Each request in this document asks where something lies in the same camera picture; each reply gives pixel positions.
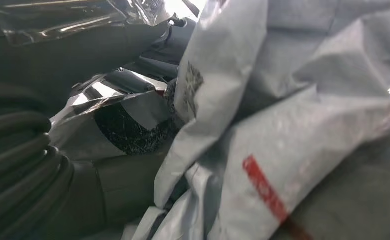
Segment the gray plastic mailer bag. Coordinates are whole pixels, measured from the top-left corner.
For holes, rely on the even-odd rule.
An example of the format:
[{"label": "gray plastic mailer bag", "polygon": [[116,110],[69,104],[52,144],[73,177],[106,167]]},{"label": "gray plastic mailer bag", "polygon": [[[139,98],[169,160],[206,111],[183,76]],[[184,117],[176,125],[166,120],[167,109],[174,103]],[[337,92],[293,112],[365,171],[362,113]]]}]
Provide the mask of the gray plastic mailer bag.
[{"label": "gray plastic mailer bag", "polygon": [[[389,85],[390,0],[209,1],[179,69],[175,106],[186,125],[155,180],[156,207],[168,213],[148,211],[142,223],[161,224],[141,224],[133,239],[269,239],[381,134]],[[320,222],[309,217],[308,226]],[[328,222],[308,234],[292,227],[294,238],[390,236],[390,227],[371,235]]]}]

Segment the black rubber tube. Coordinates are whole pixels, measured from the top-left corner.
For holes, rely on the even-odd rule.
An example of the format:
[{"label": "black rubber tube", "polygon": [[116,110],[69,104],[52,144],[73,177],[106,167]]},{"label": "black rubber tube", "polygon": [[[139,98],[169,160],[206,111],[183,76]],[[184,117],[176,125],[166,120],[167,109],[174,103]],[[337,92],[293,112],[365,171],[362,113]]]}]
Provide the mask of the black rubber tube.
[{"label": "black rubber tube", "polygon": [[0,114],[0,239],[23,238],[68,190],[73,165],[48,146],[49,130],[49,119],[35,111]]}]

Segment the transparent plastic film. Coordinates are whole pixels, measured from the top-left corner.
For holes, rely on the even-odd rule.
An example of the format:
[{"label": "transparent plastic film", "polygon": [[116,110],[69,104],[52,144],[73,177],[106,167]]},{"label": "transparent plastic film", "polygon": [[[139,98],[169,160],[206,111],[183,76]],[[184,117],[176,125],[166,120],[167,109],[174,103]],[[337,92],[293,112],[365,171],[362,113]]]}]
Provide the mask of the transparent plastic film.
[{"label": "transparent plastic film", "polygon": [[101,26],[155,26],[179,0],[0,0],[0,28],[12,45],[60,39]]}]

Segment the plastic wrapping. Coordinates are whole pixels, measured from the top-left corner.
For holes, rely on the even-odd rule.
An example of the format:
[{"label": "plastic wrapping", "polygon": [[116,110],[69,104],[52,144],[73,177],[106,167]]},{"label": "plastic wrapping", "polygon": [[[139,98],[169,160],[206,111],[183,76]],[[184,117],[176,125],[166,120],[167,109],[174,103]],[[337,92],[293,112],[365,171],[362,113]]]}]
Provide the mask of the plastic wrapping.
[{"label": "plastic wrapping", "polygon": [[98,26],[155,26],[179,0],[0,0],[0,27],[12,44],[59,39]]},{"label": "plastic wrapping", "polygon": [[390,0],[210,0],[178,79],[133,240],[390,239]]},{"label": "plastic wrapping", "polygon": [[51,121],[52,145],[73,161],[150,154],[173,131],[166,102],[154,91],[68,105]]}]

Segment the crumpled plastic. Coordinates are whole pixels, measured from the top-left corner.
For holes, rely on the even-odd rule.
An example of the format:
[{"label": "crumpled plastic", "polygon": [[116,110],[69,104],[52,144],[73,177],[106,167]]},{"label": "crumpled plastic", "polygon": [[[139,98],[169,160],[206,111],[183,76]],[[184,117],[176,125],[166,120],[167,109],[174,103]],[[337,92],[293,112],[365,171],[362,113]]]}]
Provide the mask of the crumpled plastic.
[{"label": "crumpled plastic", "polygon": [[0,0],[0,28],[13,45],[60,39],[100,26],[155,26],[180,0]]},{"label": "crumpled plastic", "polygon": [[154,91],[68,104],[51,121],[51,144],[72,161],[150,154],[174,134],[166,101]]},{"label": "crumpled plastic", "polygon": [[132,239],[390,239],[389,87],[390,0],[208,1]]}]

